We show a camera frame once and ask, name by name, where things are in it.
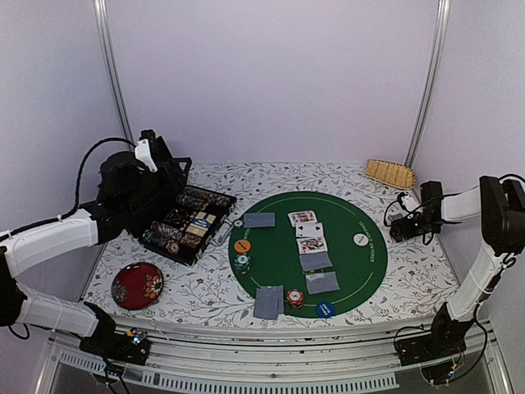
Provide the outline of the white dealer button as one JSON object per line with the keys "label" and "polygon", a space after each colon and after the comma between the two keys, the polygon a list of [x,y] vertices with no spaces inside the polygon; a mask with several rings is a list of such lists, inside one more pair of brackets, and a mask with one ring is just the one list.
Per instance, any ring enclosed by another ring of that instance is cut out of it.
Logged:
{"label": "white dealer button", "polygon": [[354,243],[359,247],[364,247],[368,245],[369,239],[365,234],[358,233],[354,235]]}

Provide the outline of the red five chip stack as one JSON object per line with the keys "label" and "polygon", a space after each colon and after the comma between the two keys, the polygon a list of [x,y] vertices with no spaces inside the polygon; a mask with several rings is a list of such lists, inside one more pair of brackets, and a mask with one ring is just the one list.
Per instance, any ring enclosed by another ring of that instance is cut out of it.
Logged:
{"label": "red five chip stack", "polygon": [[180,245],[177,241],[169,240],[164,248],[169,254],[177,255],[180,253]]}

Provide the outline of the king of diamonds card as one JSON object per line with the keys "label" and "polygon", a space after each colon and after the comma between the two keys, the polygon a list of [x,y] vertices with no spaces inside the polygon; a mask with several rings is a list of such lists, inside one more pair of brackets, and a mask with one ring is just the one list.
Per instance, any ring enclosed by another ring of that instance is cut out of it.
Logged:
{"label": "king of diamonds card", "polygon": [[292,227],[296,227],[299,224],[316,222],[317,217],[314,211],[304,210],[298,212],[291,212],[287,214],[290,224]]}

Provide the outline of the two of clubs card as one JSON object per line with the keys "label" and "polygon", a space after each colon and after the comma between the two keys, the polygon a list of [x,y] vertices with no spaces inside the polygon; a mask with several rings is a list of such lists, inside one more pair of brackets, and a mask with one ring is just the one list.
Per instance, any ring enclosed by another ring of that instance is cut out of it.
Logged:
{"label": "two of clubs card", "polygon": [[297,238],[323,236],[323,225],[320,222],[301,222],[295,226]]}

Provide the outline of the orange big blind button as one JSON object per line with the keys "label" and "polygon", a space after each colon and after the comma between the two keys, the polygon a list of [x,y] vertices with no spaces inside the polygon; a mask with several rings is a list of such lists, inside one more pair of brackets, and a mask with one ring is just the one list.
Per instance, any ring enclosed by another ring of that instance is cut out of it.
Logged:
{"label": "orange big blind button", "polygon": [[234,250],[238,254],[247,254],[251,249],[252,245],[246,239],[240,239],[234,243]]}

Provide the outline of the dealt cards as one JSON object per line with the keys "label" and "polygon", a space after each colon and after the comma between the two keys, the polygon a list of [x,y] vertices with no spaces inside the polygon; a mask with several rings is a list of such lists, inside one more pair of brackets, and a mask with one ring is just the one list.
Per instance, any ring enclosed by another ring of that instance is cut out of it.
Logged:
{"label": "dealt cards", "polygon": [[266,228],[276,225],[276,216],[273,212],[246,213],[244,215],[245,228]]}

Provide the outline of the green chip stack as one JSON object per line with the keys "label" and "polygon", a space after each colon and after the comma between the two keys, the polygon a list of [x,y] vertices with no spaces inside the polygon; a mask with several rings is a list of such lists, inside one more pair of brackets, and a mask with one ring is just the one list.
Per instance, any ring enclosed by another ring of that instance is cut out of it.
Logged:
{"label": "green chip stack", "polygon": [[238,254],[235,256],[233,267],[238,274],[246,274],[250,270],[251,259],[247,254]]}

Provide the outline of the blue small blind button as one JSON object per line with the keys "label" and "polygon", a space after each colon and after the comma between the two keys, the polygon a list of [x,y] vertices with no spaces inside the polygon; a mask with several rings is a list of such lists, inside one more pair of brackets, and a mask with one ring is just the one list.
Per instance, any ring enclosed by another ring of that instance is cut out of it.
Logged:
{"label": "blue small blind button", "polygon": [[315,306],[315,312],[319,318],[331,318],[336,315],[336,308],[331,302],[322,301]]}

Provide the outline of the dealt cards front edge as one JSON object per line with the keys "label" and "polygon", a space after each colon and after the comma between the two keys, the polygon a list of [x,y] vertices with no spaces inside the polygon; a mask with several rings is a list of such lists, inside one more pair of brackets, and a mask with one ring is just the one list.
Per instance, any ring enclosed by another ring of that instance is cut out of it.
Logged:
{"label": "dealt cards front edge", "polygon": [[256,290],[253,316],[266,320],[277,320],[284,313],[284,287],[263,286]]}

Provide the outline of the grey playing card deck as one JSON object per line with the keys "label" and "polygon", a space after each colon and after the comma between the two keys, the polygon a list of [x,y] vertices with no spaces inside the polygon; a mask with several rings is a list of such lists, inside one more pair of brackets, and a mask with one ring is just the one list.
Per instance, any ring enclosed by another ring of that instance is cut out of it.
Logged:
{"label": "grey playing card deck", "polygon": [[398,221],[398,220],[400,220],[402,218],[404,218],[404,215],[402,213],[396,213],[396,214],[393,214],[393,215],[389,216],[389,219],[390,219],[391,222]]}

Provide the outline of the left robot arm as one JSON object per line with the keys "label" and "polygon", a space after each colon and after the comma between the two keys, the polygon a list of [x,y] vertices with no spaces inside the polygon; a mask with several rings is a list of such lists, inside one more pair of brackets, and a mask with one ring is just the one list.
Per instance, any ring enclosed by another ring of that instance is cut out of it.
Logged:
{"label": "left robot arm", "polygon": [[142,131],[131,149],[112,154],[100,166],[97,198],[75,199],[62,215],[1,235],[1,325],[19,323],[70,332],[95,353],[114,356],[126,339],[114,320],[90,303],[72,303],[16,280],[26,270],[66,254],[116,239],[123,231],[139,238],[175,203],[185,187],[190,158],[174,158],[161,136]]}

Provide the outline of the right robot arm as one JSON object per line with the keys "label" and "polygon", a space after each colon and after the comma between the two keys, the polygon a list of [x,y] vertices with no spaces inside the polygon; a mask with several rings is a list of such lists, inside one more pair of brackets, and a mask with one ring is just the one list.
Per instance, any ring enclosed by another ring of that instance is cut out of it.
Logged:
{"label": "right robot arm", "polygon": [[436,313],[429,334],[416,340],[416,354],[432,358],[463,349],[464,337],[477,311],[524,250],[524,179],[515,174],[481,176],[478,185],[452,195],[444,194],[438,181],[421,186],[422,200],[405,193],[396,202],[403,213],[384,221],[397,242],[434,236],[444,225],[478,217],[481,245],[459,289]]}

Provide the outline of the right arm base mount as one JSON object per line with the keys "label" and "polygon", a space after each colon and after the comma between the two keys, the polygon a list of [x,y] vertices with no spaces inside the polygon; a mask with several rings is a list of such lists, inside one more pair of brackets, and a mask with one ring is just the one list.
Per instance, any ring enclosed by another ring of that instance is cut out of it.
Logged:
{"label": "right arm base mount", "polygon": [[[422,335],[399,339],[398,335],[406,330],[420,330]],[[435,341],[431,330],[426,330],[423,325],[400,328],[394,336],[394,348],[402,366],[430,362],[428,366],[422,367],[421,373],[432,386],[446,385],[451,382],[467,350],[464,339],[452,342]]]}

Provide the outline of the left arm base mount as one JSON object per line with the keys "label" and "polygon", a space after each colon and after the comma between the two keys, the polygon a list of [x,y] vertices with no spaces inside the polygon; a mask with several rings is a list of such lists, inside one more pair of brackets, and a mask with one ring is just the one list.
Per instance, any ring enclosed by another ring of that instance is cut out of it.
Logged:
{"label": "left arm base mount", "polygon": [[131,328],[126,333],[107,333],[83,338],[80,350],[97,355],[103,360],[116,360],[128,364],[145,366],[151,341],[145,330]]}

